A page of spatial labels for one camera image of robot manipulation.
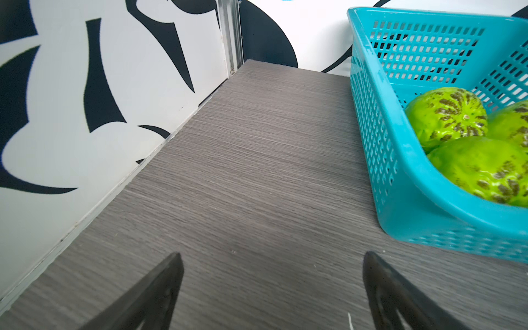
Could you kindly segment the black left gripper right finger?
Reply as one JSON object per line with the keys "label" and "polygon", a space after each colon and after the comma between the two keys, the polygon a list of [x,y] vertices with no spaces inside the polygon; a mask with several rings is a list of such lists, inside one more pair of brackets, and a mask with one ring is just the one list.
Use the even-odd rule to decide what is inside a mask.
{"label": "black left gripper right finger", "polygon": [[363,258],[362,278],[376,329],[467,329],[373,251]]}

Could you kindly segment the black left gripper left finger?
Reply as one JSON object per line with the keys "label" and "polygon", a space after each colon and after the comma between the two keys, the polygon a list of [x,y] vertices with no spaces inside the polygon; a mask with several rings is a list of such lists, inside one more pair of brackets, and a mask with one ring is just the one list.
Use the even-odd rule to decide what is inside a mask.
{"label": "black left gripper left finger", "polygon": [[82,329],[169,329],[184,276],[172,253]]}

